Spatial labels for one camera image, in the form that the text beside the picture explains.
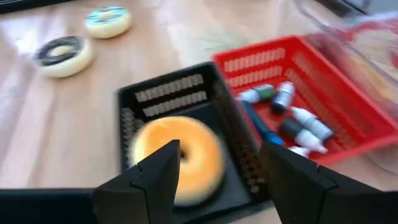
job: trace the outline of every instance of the blue frosting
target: blue frosting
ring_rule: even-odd
[[[108,12],[108,11],[112,11],[112,15],[106,19],[102,19],[100,17],[100,14],[102,12]],[[129,12],[123,7],[105,6],[105,7],[96,9],[96,10],[92,11],[90,14],[88,14],[88,16],[86,17],[86,23],[89,25],[109,24],[109,23],[112,23],[112,22],[120,19],[122,16],[125,16],[127,14],[129,14]]]

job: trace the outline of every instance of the blue pen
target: blue pen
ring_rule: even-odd
[[[281,138],[273,131],[271,131],[267,125],[262,121],[257,112],[253,109],[251,104],[247,101],[242,100],[242,105],[248,112],[248,115],[256,127],[257,131],[260,133],[263,141],[272,141],[278,145],[283,145],[284,142]]]

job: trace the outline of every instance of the wooden table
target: wooden table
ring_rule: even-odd
[[[96,58],[78,75],[38,76],[35,50],[57,37],[87,37],[85,16],[106,5],[129,9],[134,27],[92,40]],[[107,181],[119,172],[118,88],[208,60],[223,47],[315,29],[284,0],[79,0],[0,16],[0,187]],[[398,177],[366,156],[332,168],[379,189],[398,189]],[[268,209],[238,222],[280,221]]]

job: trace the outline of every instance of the black basket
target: black basket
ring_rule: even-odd
[[[221,187],[199,206],[175,208],[174,223],[201,223],[269,199],[255,143],[212,62],[124,87],[118,97],[122,171],[129,168],[127,152],[134,133],[157,118],[198,119],[222,143],[226,173]]]
[[[50,6],[73,0],[0,0],[0,14]]]

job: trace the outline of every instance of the red plastic basket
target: red plastic basket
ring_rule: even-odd
[[[310,154],[321,164],[398,143],[398,125],[301,37],[222,52],[213,60],[233,96],[265,83],[278,87],[286,80],[292,81],[296,89],[292,105],[317,114],[335,132],[325,144],[327,154]],[[274,131],[284,117],[291,116],[291,112],[272,114],[269,103],[257,103],[254,109]],[[245,119],[259,144],[260,136]],[[284,141],[286,147],[294,145],[288,139]]]

